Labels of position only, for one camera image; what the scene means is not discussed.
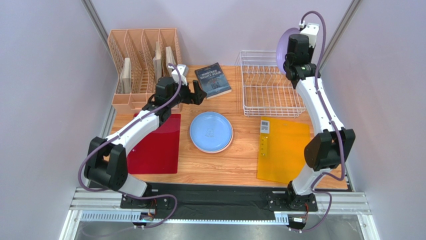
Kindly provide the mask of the pink plate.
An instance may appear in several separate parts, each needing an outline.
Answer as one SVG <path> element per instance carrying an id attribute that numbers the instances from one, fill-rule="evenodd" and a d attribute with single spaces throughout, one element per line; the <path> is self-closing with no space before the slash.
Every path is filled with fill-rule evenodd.
<path id="1" fill-rule="evenodd" d="M 231 145 L 232 141 L 233 141 L 232 137 L 229 140 L 222 140 L 222 139 L 218 140 L 216 138 L 212 138 L 212 139 L 204 138 L 204 139 L 198 139 L 193 141 L 193 144 L 198 150 L 204 153 L 216 154 L 226 150 Z"/>

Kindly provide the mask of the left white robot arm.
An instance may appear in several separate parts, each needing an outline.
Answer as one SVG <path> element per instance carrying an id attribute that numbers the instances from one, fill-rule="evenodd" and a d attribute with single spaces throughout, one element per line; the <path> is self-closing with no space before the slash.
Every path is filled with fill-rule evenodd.
<path id="1" fill-rule="evenodd" d="M 95 137 L 89 144 L 87 157 L 78 170 L 78 181 L 85 186 L 82 177 L 100 185 L 100 191 L 112 190 L 132 199 L 148 200 L 145 196 L 148 183 L 128 172 L 129 152 L 147 135 L 160 128 L 172 115 L 172 108 L 179 104 L 200 105 L 207 97 L 197 80 L 193 90 L 181 78 L 161 77 L 155 93 L 148 99 L 137 117 L 106 138 Z"/>

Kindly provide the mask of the purple plate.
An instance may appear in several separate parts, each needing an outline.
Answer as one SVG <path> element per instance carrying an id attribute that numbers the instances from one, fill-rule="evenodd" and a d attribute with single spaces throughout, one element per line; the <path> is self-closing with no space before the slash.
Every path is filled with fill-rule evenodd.
<path id="1" fill-rule="evenodd" d="M 280 37 L 278 41 L 276 51 L 275 51 L 275 61 L 279 71 L 283 75 L 286 74 L 284 65 L 285 65 L 285 55 L 288 52 L 289 37 L 292 34 L 299 34 L 299 33 L 300 31 L 298 28 L 295 28 L 295 27 L 289 28 L 282 34 L 282 36 Z"/>

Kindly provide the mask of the blue plate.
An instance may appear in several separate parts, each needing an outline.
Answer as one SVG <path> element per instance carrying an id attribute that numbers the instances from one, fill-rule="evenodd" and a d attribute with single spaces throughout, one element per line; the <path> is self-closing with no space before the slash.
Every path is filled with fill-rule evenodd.
<path id="1" fill-rule="evenodd" d="M 189 136 L 191 141 L 212 139 L 228 141 L 234 136 L 230 121 L 222 114 L 208 111 L 197 115 L 190 124 Z"/>

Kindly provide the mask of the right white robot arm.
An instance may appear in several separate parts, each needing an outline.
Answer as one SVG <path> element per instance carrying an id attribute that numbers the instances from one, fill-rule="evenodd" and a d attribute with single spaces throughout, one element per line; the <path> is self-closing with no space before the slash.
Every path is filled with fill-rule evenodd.
<path id="1" fill-rule="evenodd" d="M 292 210 L 314 199 L 324 176 L 345 179 L 345 163 L 356 139 L 354 130 L 344 127 L 327 99 L 317 65 L 311 63 L 314 49 L 310 37 L 296 28 L 285 32 L 277 46 L 276 62 L 301 96 L 315 134 L 303 150 L 304 167 L 287 186 L 285 204 Z"/>

